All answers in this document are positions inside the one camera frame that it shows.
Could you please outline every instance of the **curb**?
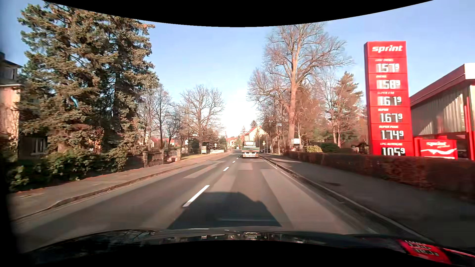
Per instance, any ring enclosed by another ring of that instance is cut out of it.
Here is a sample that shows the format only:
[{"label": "curb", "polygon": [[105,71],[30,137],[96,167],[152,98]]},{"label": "curb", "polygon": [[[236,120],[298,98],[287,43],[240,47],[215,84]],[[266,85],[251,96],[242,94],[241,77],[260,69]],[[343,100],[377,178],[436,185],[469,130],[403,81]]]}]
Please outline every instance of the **curb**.
[{"label": "curb", "polygon": [[103,188],[103,189],[99,189],[99,190],[96,190],[96,191],[93,191],[93,192],[90,192],[90,193],[85,193],[85,194],[82,194],[82,195],[79,195],[79,196],[70,197],[70,198],[67,198],[67,199],[64,199],[64,200],[60,200],[60,201],[56,202],[55,204],[53,204],[53,205],[51,205],[51,206],[49,206],[49,207],[47,207],[47,208],[44,208],[44,209],[42,209],[42,210],[35,211],[35,212],[33,212],[33,213],[30,213],[30,214],[26,214],[26,215],[22,215],[22,216],[16,217],[16,218],[12,219],[12,221],[19,220],[19,219],[23,219],[23,218],[29,217],[29,216],[31,216],[31,215],[34,215],[34,214],[37,214],[37,213],[40,213],[40,212],[43,212],[43,211],[46,211],[46,210],[54,209],[54,208],[57,208],[57,207],[66,205],[66,204],[71,203],[71,202],[74,202],[74,201],[78,201],[78,200],[81,200],[81,199],[85,199],[85,198],[88,198],[88,197],[92,197],[92,196],[94,196],[94,195],[97,195],[97,194],[100,194],[100,193],[104,193],[104,192],[107,192],[107,191],[112,190],[112,189],[117,189],[117,188],[124,187],[124,186],[127,186],[127,185],[131,185],[131,184],[133,184],[133,183],[137,183],[137,182],[140,182],[140,181],[143,181],[143,180],[148,180],[148,179],[151,179],[151,178],[155,178],[155,177],[157,177],[157,176],[160,176],[160,175],[163,175],[163,174],[167,174],[167,173],[169,173],[169,172],[173,172],[173,171],[176,171],[176,170],[185,168],[185,167],[193,166],[193,165],[195,165],[195,164],[198,164],[198,163],[195,162],[195,163],[191,163],[191,164],[179,166],[179,167],[176,167],[176,168],[168,169],[168,170],[165,170],[165,171],[156,172],[156,173],[153,173],[153,174],[149,174],[149,175],[145,175],[145,176],[139,177],[139,178],[134,179],[134,180],[130,180],[130,181],[127,181],[127,182],[119,183],[119,184],[116,184],[116,185],[111,185],[111,186],[109,186],[109,187],[106,187],[106,188]]},{"label": "curb", "polygon": [[342,204],[346,205],[347,207],[351,208],[352,210],[358,212],[359,214],[365,216],[366,218],[370,218],[371,220],[373,221],[376,221],[377,223],[391,229],[392,231],[396,232],[397,235],[401,236],[401,237],[407,237],[408,234],[409,236],[411,237],[414,237],[414,238],[418,238],[419,240],[423,240],[425,242],[432,242],[434,243],[435,241],[417,233],[416,231],[414,230],[411,230],[410,228],[394,221],[393,219],[390,219],[382,214],[379,214],[343,195],[341,195],[340,193],[337,193],[329,188],[327,188],[326,186],[324,185],[321,185],[317,182],[314,182],[276,162],[274,162],[273,160],[270,160],[266,157],[262,157],[262,159],[270,162],[271,164],[281,168],[282,170],[288,172],[289,174],[291,174],[294,178],[296,178],[298,181],[301,181],[305,184],[308,184],[312,187],[316,187],[317,189],[323,191],[324,193],[326,193],[327,195],[337,199],[339,202],[341,202]]}]

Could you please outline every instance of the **truck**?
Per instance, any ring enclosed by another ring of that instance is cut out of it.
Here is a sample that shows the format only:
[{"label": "truck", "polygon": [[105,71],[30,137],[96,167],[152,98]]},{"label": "truck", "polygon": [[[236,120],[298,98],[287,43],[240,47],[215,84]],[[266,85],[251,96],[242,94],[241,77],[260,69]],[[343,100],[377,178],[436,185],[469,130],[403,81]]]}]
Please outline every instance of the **truck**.
[{"label": "truck", "polygon": [[256,146],[254,141],[244,141],[241,148],[241,156],[243,158],[258,158],[259,157],[259,147]]}]

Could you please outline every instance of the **stone pillar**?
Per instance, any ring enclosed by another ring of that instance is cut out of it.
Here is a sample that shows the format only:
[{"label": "stone pillar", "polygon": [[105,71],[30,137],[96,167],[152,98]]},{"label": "stone pillar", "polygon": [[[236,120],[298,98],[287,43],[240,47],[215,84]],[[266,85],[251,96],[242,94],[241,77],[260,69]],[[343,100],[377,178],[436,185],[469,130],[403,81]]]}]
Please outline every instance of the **stone pillar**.
[{"label": "stone pillar", "polygon": [[142,161],[143,161],[143,166],[147,167],[148,166],[148,152],[146,151],[142,152]]}]

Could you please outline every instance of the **red price sign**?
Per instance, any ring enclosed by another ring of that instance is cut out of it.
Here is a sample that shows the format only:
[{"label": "red price sign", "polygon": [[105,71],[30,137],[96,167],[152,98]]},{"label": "red price sign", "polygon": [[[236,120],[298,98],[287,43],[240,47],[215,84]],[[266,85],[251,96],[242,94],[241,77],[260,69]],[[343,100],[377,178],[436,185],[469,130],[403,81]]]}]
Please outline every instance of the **red price sign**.
[{"label": "red price sign", "polygon": [[408,75],[404,73],[368,74],[370,90],[407,90]]},{"label": "red price sign", "polygon": [[373,155],[414,156],[411,141],[373,141]]},{"label": "red price sign", "polygon": [[408,62],[405,57],[370,57],[368,58],[368,73],[407,73]]},{"label": "red price sign", "polygon": [[410,124],[411,117],[406,107],[370,107],[371,121],[381,124]]},{"label": "red price sign", "polygon": [[405,41],[364,45],[370,153],[413,156]]},{"label": "red price sign", "polygon": [[406,41],[367,42],[366,57],[406,57]]},{"label": "red price sign", "polygon": [[411,141],[412,126],[410,124],[371,124],[373,141]]},{"label": "red price sign", "polygon": [[371,90],[371,106],[410,106],[409,93],[405,90]]}]

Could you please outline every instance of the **sidewalk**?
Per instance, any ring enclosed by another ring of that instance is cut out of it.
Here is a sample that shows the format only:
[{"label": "sidewalk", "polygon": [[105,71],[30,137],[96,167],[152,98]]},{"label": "sidewalk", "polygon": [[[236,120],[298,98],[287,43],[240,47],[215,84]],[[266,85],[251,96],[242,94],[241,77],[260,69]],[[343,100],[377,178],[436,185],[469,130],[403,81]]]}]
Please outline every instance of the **sidewalk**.
[{"label": "sidewalk", "polygon": [[441,245],[475,247],[473,203],[453,198],[444,192],[420,190],[410,185],[284,156],[266,154],[263,158],[354,201],[357,203],[352,205],[355,209],[360,204]]},{"label": "sidewalk", "polygon": [[80,181],[73,181],[58,186],[12,193],[9,195],[10,218],[13,220],[24,218],[111,189],[153,178],[157,175],[195,165],[207,160],[219,159],[227,155],[229,155],[229,153],[200,155],[170,164],[116,172],[89,177]]}]

